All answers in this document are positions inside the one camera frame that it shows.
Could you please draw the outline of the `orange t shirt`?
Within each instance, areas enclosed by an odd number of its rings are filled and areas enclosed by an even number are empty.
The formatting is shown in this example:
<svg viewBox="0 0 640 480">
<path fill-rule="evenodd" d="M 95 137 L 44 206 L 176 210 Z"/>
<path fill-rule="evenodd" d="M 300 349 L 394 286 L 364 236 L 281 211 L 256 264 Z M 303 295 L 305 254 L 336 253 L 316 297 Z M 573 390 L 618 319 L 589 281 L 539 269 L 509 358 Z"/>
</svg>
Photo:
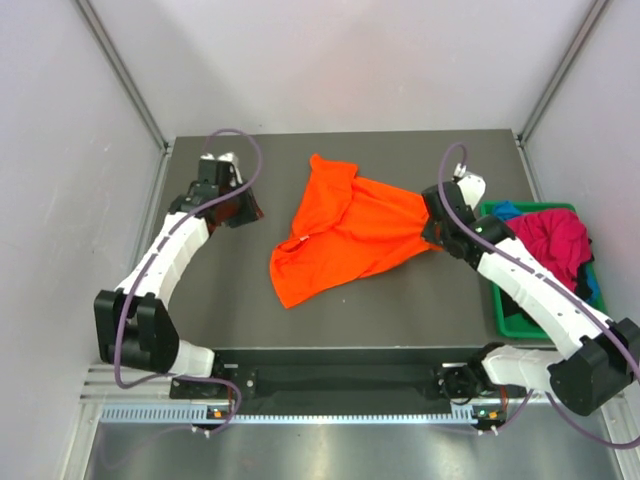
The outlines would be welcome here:
<svg viewBox="0 0 640 480">
<path fill-rule="evenodd" d="M 310 168 L 290 234 L 269 263 L 285 308 L 440 249 L 422 237 L 429 214 L 420 194 L 362 177 L 357 164 L 319 154 L 310 157 Z"/>
</svg>

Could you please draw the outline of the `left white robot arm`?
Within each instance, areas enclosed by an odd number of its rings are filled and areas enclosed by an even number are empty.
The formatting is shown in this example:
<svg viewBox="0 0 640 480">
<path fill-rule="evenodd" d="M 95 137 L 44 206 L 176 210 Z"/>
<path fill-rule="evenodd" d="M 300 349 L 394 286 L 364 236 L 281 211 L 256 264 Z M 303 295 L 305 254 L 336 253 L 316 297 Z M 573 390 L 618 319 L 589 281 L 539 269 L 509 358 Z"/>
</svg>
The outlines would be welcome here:
<svg viewBox="0 0 640 480">
<path fill-rule="evenodd" d="M 262 217 L 236 154 L 202 155 L 197 179 L 170 204 L 160 233 L 136 268 L 94 300 L 101 360 L 114 364 L 119 358 L 125 367 L 191 376 L 203 395 L 220 394 L 226 387 L 225 370 L 214 364 L 211 349 L 179 338 L 168 304 L 191 260 L 217 228 L 238 228 Z"/>
</svg>

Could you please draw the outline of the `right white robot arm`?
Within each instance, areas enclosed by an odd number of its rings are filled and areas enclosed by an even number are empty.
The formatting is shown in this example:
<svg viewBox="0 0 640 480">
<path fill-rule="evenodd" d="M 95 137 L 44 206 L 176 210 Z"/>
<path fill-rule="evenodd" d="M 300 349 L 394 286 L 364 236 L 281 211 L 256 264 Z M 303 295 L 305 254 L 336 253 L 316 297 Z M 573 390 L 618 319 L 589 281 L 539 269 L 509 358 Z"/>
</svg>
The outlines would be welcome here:
<svg viewBox="0 0 640 480">
<path fill-rule="evenodd" d="M 505 222 L 476 217 L 473 208 L 484 190 L 484 180 L 474 175 L 424 190 L 428 218 L 422 236 L 497 285 L 554 347 L 489 344 L 469 360 L 467 384 L 481 396 L 501 385 L 543 391 L 588 416 L 638 380 L 639 327 L 630 319 L 613 321 L 579 299 Z"/>
</svg>

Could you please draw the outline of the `blue t shirt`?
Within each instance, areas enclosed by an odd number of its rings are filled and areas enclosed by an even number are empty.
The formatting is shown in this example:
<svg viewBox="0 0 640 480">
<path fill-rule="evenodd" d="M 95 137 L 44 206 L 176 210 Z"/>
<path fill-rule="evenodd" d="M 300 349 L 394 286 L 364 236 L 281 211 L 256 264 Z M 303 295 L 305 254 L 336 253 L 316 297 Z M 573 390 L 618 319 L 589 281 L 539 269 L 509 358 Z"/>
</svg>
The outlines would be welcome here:
<svg viewBox="0 0 640 480">
<path fill-rule="evenodd" d="M 523 214 L 523 212 L 511 201 L 497 202 L 491 208 L 491 214 L 502 221 L 509 221 L 517 218 Z"/>
</svg>

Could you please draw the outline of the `black t shirt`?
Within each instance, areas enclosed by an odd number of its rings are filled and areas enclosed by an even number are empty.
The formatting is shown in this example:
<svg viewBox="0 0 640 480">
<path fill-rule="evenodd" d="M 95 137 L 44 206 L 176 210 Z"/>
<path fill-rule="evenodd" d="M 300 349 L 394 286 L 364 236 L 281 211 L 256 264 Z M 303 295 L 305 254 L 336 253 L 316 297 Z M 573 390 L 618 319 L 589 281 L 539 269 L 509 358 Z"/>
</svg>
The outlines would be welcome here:
<svg viewBox="0 0 640 480">
<path fill-rule="evenodd" d="M 574 293 L 580 299 L 586 301 L 590 306 L 595 307 L 596 301 L 600 298 L 601 292 L 591 264 L 592 262 L 589 261 L 578 267 Z M 499 292 L 504 317 L 519 315 L 529 324 L 537 325 L 531 316 L 522 310 L 502 289 L 500 289 Z"/>
</svg>

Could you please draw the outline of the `green plastic bin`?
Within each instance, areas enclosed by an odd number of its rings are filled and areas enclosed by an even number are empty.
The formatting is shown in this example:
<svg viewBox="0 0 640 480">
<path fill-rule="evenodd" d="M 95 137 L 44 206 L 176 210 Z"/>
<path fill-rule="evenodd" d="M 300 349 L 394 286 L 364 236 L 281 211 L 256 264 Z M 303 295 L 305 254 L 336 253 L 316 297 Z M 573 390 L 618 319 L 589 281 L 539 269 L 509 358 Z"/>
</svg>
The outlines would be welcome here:
<svg viewBox="0 0 640 480">
<path fill-rule="evenodd" d="M 523 214 L 554 208 L 575 212 L 560 204 L 527 203 L 517 207 Z M 499 333 L 508 338 L 547 339 L 562 354 L 571 355 L 581 347 L 583 337 L 594 339 L 610 326 L 612 320 L 603 308 L 602 294 L 596 306 L 590 306 L 544 268 L 505 221 L 503 225 L 509 231 L 508 237 L 491 243 L 493 250 L 478 265 L 478 272 L 488 276 L 494 290 Z M 537 325 L 529 324 L 519 315 L 504 317 L 500 289 Z"/>
</svg>

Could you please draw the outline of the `magenta t shirt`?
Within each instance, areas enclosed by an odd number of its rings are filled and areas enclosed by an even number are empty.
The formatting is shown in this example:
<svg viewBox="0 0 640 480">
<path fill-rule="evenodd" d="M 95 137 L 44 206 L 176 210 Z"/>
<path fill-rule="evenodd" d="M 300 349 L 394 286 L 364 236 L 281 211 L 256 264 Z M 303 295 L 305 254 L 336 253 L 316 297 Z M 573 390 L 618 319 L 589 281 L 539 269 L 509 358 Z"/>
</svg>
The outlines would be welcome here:
<svg viewBox="0 0 640 480">
<path fill-rule="evenodd" d="M 566 208 L 526 213 L 506 221 L 526 249 L 566 288 L 576 292 L 579 270 L 592 259 L 586 226 Z"/>
</svg>

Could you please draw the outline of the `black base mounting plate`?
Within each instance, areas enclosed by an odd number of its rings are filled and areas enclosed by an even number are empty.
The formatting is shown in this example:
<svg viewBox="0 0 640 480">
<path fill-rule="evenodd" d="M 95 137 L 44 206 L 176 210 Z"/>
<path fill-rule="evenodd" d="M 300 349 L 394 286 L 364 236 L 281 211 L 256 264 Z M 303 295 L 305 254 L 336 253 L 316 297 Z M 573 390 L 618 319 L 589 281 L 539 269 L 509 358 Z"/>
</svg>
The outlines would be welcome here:
<svg viewBox="0 0 640 480">
<path fill-rule="evenodd" d="M 271 399 L 277 394 L 415 393 L 425 399 L 466 400 L 489 396 L 494 388 L 484 386 L 471 372 L 454 365 L 434 364 L 297 364 L 217 365 L 216 378 L 240 387 L 247 400 Z"/>
</svg>

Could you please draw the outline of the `left aluminium frame post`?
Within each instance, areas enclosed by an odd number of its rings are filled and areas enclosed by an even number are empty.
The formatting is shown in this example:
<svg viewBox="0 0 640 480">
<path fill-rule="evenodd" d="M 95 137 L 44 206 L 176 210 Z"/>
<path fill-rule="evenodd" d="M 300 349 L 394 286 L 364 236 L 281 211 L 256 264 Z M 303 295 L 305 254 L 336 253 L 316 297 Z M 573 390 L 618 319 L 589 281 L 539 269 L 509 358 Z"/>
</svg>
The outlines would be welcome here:
<svg viewBox="0 0 640 480">
<path fill-rule="evenodd" d="M 132 74 L 130 73 L 92 2 L 88 0 L 72 0 L 71 3 L 87 26 L 107 64 L 115 75 L 117 82 L 138 115 L 153 143 L 162 153 L 166 153 L 169 149 L 169 141 L 162 133 L 158 122 L 151 113 L 147 102 L 141 94 Z"/>
</svg>

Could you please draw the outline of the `aluminium frame post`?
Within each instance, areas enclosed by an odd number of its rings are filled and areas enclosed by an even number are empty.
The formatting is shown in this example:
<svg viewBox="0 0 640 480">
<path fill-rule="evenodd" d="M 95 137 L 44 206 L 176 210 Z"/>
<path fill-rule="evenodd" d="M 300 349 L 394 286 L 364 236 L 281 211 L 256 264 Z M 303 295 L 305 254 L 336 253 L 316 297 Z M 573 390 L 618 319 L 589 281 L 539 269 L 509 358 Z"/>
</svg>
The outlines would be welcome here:
<svg viewBox="0 0 640 480">
<path fill-rule="evenodd" d="M 516 141 L 522 149 L 525 148 L 528 141 L 533 137 L 533 134 L 546 114 L 546 111 L 550 107 L 556 95 L 559 93 L 572 68 L 596 31 L 598 24 L 604 18 L 607 10 L 612 4 L 613 1 L 611 0 L 595 0 L 590 2 L 577 30 L 571 36 L 570 42 L 561 55 L 559 63 L 554 68 L 541 95 L 538 97 L 533 109 L 527 116 L 524 126 L 516 135 Z"/>
<path fill-rule="evenodd" d="M 141 94 L 132 74 L 130 73 L 92 2 L 88 0 L 72 0 L 71 3 L 87 26 L 107 64 L 115 75 L 117 82 L 138 115 L 153 143 L 162 153 L 166 153 L 169 149 L 169 141 L 162 133 L 158 122 L 151 113 L 147 102 Z"/>
</svg>

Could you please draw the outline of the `right aluminium frame post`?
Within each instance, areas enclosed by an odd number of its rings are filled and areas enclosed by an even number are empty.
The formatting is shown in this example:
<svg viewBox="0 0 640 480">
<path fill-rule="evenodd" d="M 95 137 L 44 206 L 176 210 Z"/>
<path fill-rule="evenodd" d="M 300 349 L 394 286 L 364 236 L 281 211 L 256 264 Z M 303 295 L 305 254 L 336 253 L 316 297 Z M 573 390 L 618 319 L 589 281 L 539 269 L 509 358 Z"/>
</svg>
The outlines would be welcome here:
<svg viewBox="0 0 640 480">
<path fill-rule="evenodd" d="M 590 2 L 577 30 L 571 36 L 570 42 L 561 55 L 559 63 L 554 68 L 541 95 L 538 97 L 533 109 L 527 116 L 524 126 L 516 135 L 516 141 L 522 149 L 525 148 L 528 141 L 533 137 L 533 134 L 546 114 L 546 111 L 550 107 L 556 95 L 559 93 L 572 68 L 596 31 L 598 24 L 604 18 L 607 10 L 612 4 L 613 1 L 611 0 L 595 0 Z"/>
</svg>

